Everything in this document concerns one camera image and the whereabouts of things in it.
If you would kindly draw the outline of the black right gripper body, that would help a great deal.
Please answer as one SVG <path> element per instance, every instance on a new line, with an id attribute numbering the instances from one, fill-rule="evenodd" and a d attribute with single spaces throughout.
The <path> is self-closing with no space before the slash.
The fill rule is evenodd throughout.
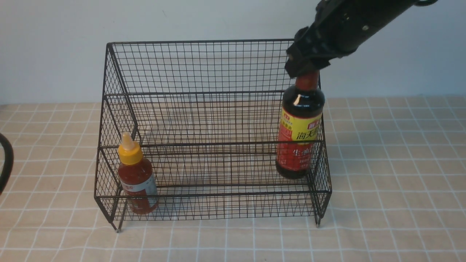
<path id="1" fill-rule="evenodd" d="M 314 22 L 298 30 L 286 50 L 286 72 L 296 78 L 351 55 L 415 4 L 415 0 L 321 0 Z"/>

